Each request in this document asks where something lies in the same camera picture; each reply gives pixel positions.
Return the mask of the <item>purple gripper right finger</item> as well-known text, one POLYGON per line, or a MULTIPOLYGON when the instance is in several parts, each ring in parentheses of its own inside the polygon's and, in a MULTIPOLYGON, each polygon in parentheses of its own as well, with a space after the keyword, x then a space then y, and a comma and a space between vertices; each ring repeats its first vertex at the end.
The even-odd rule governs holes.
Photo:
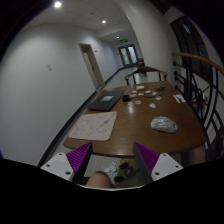
POLYGON ((153 181, 151 174, 159 159, 159 154, 137 142, 133 144, 133 153, 145 183, 151 183, 153 181))

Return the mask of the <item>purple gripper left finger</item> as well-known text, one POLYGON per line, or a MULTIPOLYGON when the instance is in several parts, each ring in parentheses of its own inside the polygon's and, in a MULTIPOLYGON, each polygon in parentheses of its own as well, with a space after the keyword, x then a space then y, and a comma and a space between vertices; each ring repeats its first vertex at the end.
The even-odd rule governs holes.
POLYGON ((74 171, 73 181, 77 184, 83 182, 83 177, 93 152, 92 143, 88 142, 66 154, 67 159, 74 171))

